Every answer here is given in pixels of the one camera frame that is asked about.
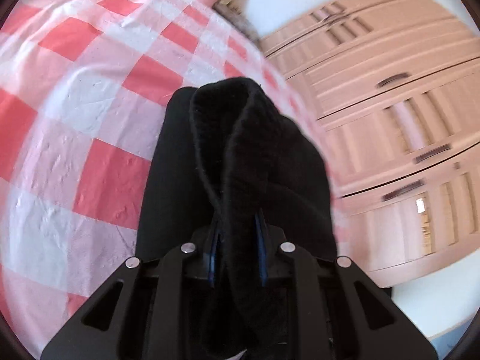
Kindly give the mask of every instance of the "white floor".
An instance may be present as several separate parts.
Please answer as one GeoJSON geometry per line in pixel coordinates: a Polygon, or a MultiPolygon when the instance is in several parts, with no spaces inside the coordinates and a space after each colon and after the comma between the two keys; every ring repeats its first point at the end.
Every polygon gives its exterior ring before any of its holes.
{"type": "MultiPolygon", "coordinates": [[[[235,0],[265,36],[328,0],[235,0]]],[[[460,0],[436,0],[480,34],[460,0]]],[[[480,250],[441,271],[394,288],[393,299],[429,338],[467,320],[480,306],[480,250]]]]}

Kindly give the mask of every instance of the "plastic tablecloth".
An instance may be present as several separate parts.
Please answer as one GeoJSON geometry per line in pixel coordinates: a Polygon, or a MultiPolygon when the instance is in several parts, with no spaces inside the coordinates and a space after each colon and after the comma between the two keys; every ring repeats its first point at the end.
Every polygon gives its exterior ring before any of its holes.
{"type": "Polygon", "coordinates": [[[324,133],[262,53],[197,0],[20,0],[0,31],[0,311],[43,347],[134,254],[165,106],[182,86],[260,83],[327,162],[324,133]]]}

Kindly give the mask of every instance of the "silver screw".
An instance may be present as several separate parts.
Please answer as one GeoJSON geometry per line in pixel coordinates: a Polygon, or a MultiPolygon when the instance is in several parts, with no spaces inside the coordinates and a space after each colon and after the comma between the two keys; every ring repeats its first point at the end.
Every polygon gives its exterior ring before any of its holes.
{"type": "Polygon", "coordinates": [[[284,242],[280,245],[280,249],[282,249],[285,253],[291,253],[295,251],[295,245],[291,242],[284,242]]]}
{"type": "Polygon", "coordinates": [[[194,243],[187,242],[186,244],[183,244],[180,249],[183,253],[193,253],[197,247],[194,243]]]}
{"type": "Polygon", "coordinates": [[[340,256],[337,258],[337,264],[342,268],[348,268],[349,266],[351,266],[352,261],[347,256],[340,256]]]}
{"type": "Polygon", "coordinates": [[[136,268],[140,265],[140,259],[138,257],[130,257],[127,261],[125,261],[125,265],[127,268],[136,268]]]}

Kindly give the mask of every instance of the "wooden dresser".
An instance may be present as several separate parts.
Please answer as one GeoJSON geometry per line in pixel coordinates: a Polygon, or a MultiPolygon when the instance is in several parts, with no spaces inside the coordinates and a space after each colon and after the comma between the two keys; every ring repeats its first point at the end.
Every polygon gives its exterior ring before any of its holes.
{"type": "Polygon", "coordinates": [[[480,38],[432,0],[335,0],[261,45],[327,130],[377,284],[480,247],[480,38]]]}

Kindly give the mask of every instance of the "folded black garment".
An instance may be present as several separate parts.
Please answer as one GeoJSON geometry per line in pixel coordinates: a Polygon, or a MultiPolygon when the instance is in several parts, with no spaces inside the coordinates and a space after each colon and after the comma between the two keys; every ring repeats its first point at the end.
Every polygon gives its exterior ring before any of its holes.
{"type": "Polygon", "coordinates": [[[260,209],[288,241],[318,258],[337,256],[323,160],[261,87],[235,78],[176,91],[147,180],[136,254],[163,257],[215,212],[225,264],[205,300],[200,334],[213,358],[245,348],[265,353],[286,332],[283,294],[258,277],[253,218],[260,209]]]}

